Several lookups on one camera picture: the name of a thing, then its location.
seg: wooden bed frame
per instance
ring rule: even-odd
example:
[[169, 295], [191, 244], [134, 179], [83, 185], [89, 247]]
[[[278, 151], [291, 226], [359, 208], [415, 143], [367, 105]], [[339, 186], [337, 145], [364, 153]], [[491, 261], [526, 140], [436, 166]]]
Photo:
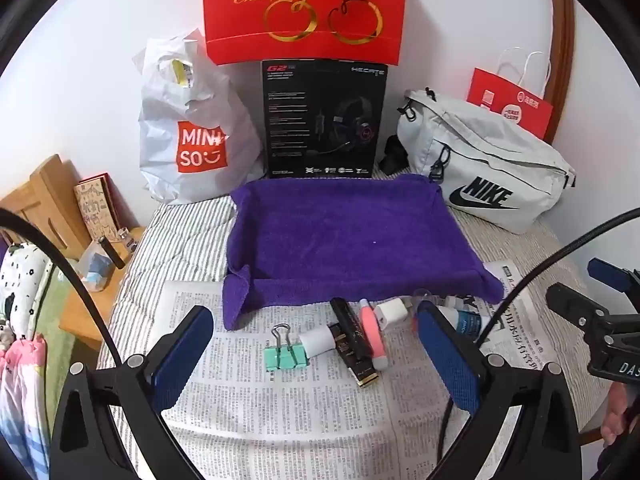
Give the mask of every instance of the wooden bed frame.
[[546, 84], [545, 101], [554, 107], [545, 142], [552, 144], [564, 111], [564, 103], [569, 91], [571, 72], [574, 66], [575, 46], [575, 4], [574, 0], [552, 0], [553, 36], [551, 40], [551, 74]]
[[[77, 183], [69, 162], [50, 156], [31, 173], [29, 180], [0, 199], [8, 209], [35, 225], [67, 258], [78, 260], [91, 243], [78, 209]], [[23, 242], [13, 232], [0, 230], [10, 245]]]

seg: nike logo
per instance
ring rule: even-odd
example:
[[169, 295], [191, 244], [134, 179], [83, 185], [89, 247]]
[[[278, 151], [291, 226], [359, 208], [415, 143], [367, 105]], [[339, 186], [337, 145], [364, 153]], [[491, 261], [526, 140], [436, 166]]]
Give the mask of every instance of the nike logo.
[[[462, 193], [469, 195], [472, 199], [464, 198]], [[482, 209], [517, 209], [517, 207], [507, 207], [502, 203], [513, 194], [504, 187], [498, 186], [489, 180], [479, 176], [468, 186], [459, 187], [449, 197], [453, 205], [459, 207], [475, 207]]]

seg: person's hand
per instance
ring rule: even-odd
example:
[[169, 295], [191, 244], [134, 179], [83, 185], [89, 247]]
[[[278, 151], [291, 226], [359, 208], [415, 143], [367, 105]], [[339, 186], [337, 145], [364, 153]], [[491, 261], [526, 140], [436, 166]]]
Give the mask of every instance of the person's hand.
[[[607, 413], [600, 427], [600, 434], [607, 446], [616, 441], [616, 438], [626, 430], [625, 410], [628, 408], [626, 387], [622, 383], [612, 383], [607, 396]], [[629, 431], [633, 430], [638, 418], [631, 424]]]

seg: mattress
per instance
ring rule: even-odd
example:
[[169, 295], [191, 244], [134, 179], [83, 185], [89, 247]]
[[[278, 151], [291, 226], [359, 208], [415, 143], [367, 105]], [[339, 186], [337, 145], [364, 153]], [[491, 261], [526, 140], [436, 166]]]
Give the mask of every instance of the mattress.
[[[481, 260], [513, 260], [523, 275], [560, 247], [553, 232], [540, 220], [527, 234], [515, 235], [464, 212], [452, 210], [452, 214]], [[161, 205], [156, 210], [122, 280], [110, 320], [110, 332], [123, 360], [150, 349], [150, 333], [166, 280], [221, 281], [224, 278], [225, 244], [234, 215], [235, 206], [228, 196], [191, 205]], [[555, 282], [563, 282], [583, 293], [586, 290], [570, 260], [557, 264], [529, 285], [538, 316], [564, 369], [581, 428], [604, 400], [608, 383], [587, 373], [588, 349], [582, 342], [581, 332], [546, 308], [546, 289]], [[113, 361], [103, 347], [98, 367], [111, 365]], [[114, 409], [114, 418], [124, 446], [138, 468], [141, 455], [119, 409]], [[433, 434], [428, 440], [432, 447], [435, 447], [438, 427], [439, 423], [430, 427]], [[199, 454], [215, 453], [213, 449], [219, 449], [203, 435], [185, 431], [176, 435], [192, 460]]]

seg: wooden headboard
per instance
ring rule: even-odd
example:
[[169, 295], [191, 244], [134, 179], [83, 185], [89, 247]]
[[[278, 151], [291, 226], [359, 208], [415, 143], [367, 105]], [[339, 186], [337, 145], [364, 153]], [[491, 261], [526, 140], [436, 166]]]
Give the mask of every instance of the wooden headboard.
[[[29, 181], [0, 199], [8, 209], [35, 225], [67, 258], [79, 259], [91, 237], [78, 209], [69, 164], [50, 156], [31, 173]], [[7, 243], [20, 243], [18, 235], [2, 231]]]

